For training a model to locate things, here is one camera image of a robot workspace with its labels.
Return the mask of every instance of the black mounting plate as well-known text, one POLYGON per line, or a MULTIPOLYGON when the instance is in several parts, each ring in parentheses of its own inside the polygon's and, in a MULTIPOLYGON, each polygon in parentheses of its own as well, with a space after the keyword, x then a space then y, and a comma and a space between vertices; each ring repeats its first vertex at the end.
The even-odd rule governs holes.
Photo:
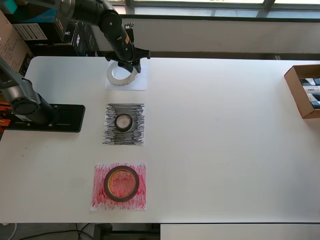
POLYGON ((50 104, 57 111, 58 119, 47 125, 34 124, 22 121, 14 114, 8 114, 5 118, 10 119, 11 123, 5 130, 19 131, 41 131, 41 132, 65 132, 79 133, 85 115, 85 106, 71 104, 50 104))

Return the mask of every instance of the cable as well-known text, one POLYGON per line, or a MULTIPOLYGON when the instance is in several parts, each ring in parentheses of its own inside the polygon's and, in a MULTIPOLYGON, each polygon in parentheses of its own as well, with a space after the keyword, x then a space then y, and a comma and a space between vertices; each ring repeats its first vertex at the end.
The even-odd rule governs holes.
MULTIPOLYGON (((81 232, 86 228, 86 226, 88 226, 90 223, 87 223, 86 225, 84 225, 83 228, 81 228, 81 232)), ((81 235, 81 232, 78 232, 78 240, 81 239, 80 235, 81 235)))
MULTIPOLYGON (((78 231, 78 225, 77 223, 75 223, 75 229, 78 231)), ((78 240, 82 240, 81 237, 80 237, 81 233, 78 232, 78 240)))
POLYGON ((51 232, 41 233, 38 235, 23 237, 18 240, 32 239, 32 238, 36 238, 36 237, 40 237, 40 236, 44 236, 44 235, 49 235, 49 234, 62 234, 62 233, 70 233, 70 232, 78 232, 78 233, 87 235, 90 239, 94 240, 94 238, 92 236, 90 236, 88 233, 86 233, 82 230, 51 231, 51 232))
POLYGON ((16 233, 16 230, 17 230, 17 224, 15 223, 15 224, 14 224, 14 230, 13 230, 11 236, 8 238, 8 240, 12 239, 12 237, 13 237, 13 236, 15 235, 15 233, 16 233))

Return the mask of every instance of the white tape roll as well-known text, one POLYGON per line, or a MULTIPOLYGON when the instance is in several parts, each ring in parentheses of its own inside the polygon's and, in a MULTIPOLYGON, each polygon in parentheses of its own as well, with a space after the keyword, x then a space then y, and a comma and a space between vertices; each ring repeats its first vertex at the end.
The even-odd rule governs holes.
POLYGON ((123 78, 123 79, 115 78, 114 71, 117 67, 118 67, 118 62, 114 61, 113 63, 111 63, 111 65, 109 66, 109 68, 106 71, 106 77, 107 77, 108 81, 115 86, 128 85, 128 84, 132 83, 138 76, 137 70, 135 68, 133 68, 132 73, 129 76, 127 76, 126 78, 123 78))

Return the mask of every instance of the black scribbled paper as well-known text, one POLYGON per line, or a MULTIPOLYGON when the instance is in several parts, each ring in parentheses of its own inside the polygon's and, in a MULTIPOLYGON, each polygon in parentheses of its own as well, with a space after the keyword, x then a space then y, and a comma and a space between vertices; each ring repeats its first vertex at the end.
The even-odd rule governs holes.
POLYGON ((143 145, 145 141, 145 104, 109 103, 106 106, 103 130, 103 144, 143 145), (132 118, 132 128, 120 132, 115 126, 116 117, 128 114, 132 118))

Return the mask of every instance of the box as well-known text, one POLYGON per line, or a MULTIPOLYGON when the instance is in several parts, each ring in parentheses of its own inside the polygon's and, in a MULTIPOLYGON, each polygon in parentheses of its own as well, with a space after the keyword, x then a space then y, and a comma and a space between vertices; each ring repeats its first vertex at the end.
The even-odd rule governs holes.
POLYGON ((4 3, 0 3, 0 11, 3 14, 13 14, 17 8, 15 0, 6 0, 4 3))
POLYGON ((303 119, 320 118, 320 109, 314 109, 300 79, 316 79, 319 76, 320 65, 295 65, 284 75, 303 119))
POLYGON ((88 48, 76 22, 69 22, 62 43, 30 45, 35 56, 87 57, 88 48))
POLYGON ((61 43, 68 20, 54 8, 27 4, 6 16, 23 40, 34 43, 61 43))
POLYGON ((22 76, 26 75, 27 68, 33 57, 27 44, 19 36, 15 28, 0 11, 0 57, 9 66, 22 76))
POLYGON ((84 37, 85 44, 89 50, 88 55, 90 57, 102 57, 102 55, 100 55, 98 43, 96 41, 94 31, 92 30, 92 26, 79 22, 79 27, 84 37))
POLYGON ((6 103, 7 100, 5 99, 4 95, 2 94, 2 92, 0 92, 0 103, 6 103))

